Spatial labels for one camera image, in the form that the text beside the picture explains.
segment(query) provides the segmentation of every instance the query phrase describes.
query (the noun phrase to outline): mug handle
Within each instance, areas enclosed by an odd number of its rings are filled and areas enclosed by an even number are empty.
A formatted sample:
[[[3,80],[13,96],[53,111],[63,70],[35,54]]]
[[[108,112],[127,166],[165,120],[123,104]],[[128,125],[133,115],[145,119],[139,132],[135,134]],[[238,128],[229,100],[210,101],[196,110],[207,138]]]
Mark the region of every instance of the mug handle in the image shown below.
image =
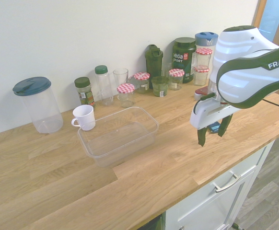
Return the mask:
[[[75,121],[78,121],[78,123],[79,123],[79,120],[77,118],[74,118],[74,119],[72,119],[71,124],[75,127],[81,127],[80,125],[75,125],[74,124]]]

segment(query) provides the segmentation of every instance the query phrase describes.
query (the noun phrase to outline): floor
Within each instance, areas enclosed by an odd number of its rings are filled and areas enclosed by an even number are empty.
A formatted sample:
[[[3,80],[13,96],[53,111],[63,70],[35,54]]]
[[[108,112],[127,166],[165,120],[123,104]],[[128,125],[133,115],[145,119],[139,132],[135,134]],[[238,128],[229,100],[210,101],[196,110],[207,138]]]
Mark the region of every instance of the floor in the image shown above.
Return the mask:
[[[279,230],[279,138],[267,156],[235,223],[245,230]]]

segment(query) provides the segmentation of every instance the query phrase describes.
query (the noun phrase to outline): drawer handle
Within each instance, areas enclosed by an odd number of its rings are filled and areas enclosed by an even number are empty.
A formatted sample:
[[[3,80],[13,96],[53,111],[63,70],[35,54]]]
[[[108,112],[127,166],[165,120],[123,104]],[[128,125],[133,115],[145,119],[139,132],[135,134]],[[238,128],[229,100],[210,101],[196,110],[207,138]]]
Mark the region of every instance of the drawer handle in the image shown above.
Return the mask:
[[[233,177],[235,178],[235,180],[233,180],[230,184],[224,186],[223,188],[218,187],[217,185],[215,185],[216,188],[216,193],[219,193],[221,191],[226,190],[227,188],[230,188],[232,185],[234,185],[236,182],[239,181],[239,179],[241,178],[241,176],[237,176],[236,174],[233,174]]]

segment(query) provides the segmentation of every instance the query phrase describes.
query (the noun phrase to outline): cabinet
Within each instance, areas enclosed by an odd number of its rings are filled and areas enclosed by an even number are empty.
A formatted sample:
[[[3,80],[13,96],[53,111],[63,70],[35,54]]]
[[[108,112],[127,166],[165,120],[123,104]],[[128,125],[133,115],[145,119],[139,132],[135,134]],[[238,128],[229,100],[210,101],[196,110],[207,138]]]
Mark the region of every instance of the cabinet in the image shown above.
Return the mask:
[[[234,222],[273,142],[164,213],[165,230],[226,230]]]

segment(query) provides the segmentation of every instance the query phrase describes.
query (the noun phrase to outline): blue lid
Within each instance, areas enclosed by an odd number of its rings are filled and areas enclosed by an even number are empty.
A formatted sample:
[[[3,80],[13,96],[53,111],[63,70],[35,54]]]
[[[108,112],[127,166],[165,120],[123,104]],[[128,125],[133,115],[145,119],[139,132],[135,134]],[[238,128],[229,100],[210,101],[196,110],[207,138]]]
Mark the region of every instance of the blue lid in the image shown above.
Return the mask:
[[[218,34],[213,32],[201,32],[195,34],[196,45],[198,46],[215,46]]]
[[[40,93],[51,86],[51,81],[45,77],[34,77],[22,80],[14,88],[14,94],[18,96],[29,96]]]

